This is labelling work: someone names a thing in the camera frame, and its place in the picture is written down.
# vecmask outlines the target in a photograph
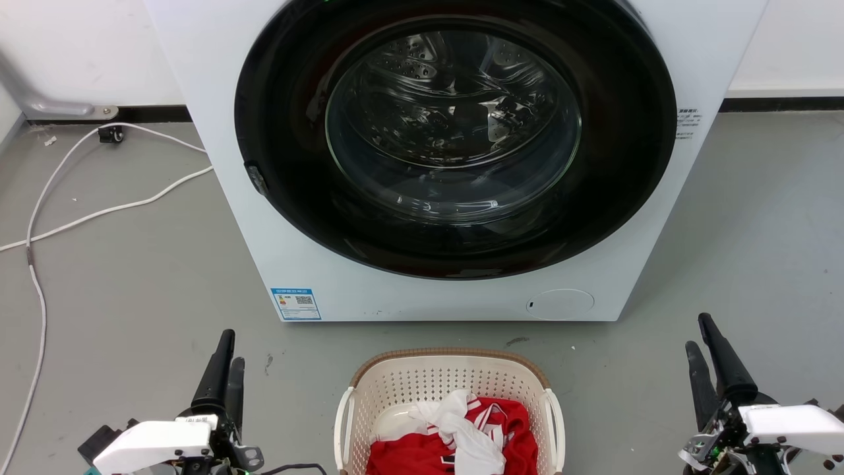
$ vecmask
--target basket handle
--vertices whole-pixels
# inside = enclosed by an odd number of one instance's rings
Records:
[[[560,401],[551,390],[545,390],[545,411],[548,414],[549,427],[557,429],[554,435],[554,443],[551,445],[551,460],[555,461],[555,473],[563,471],[565,464],[565,425],[563,424],[563,410],[560,409]]]
[[[340,405],[337,407],[337,417],[334,419],[334,461],[337,463],[337,470],[340,472],[349,463],[349,440],[352,434],[352,411],[354,409],[349,410],[345,430],[343,430],[343,417],[346,414],[346,408],[354,405],[352,392],[354,392],[354,387],[350,386],[343,393],[343,397],[340,398]]]

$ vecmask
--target robotic arm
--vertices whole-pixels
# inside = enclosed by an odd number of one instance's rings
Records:
[[[229,475],[261,468],[261,449],[241,443],[245,362],[232,361],[234,350],[235,332],[225,330],[191,406],[176,420],[133,419],[126,431],[103,426],[79,447],[79,454],[108,475],[160,463],[172,465],[182,475]]]
[[[827,455],[824,467],[844,461],[844,406],[825,411],[810,401],[781,406],[759,392],[739,356],[709,314],[698,317],[709,347],[717,390],[701,349],[686,342],[689,379],[700,433],[679,456],[686,474],[791,475],[788,463],[801,450]]]

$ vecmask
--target washing machine drum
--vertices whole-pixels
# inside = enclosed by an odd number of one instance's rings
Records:
[[[624,224],[668,164],[676,107],[616,2],[293,0],[247,57],[235,125],[258,192],[314,241],[480,279]]]

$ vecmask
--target white washing machine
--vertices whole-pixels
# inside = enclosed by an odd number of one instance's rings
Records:
[[[616,320],[766,0],[146,3],[282,320]]]

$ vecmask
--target beige plastic basket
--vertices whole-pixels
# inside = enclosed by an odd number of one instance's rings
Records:
[[[364,363],[340,400],[334,420],[334,460],[341,475],[365,475],[373,434],[384,415],[416,401],[439,401],[453,390],[521,402],[539,446],[539,475],[560,473],[565,428],[548,380],[527,358],[471,348],[387,352]]]

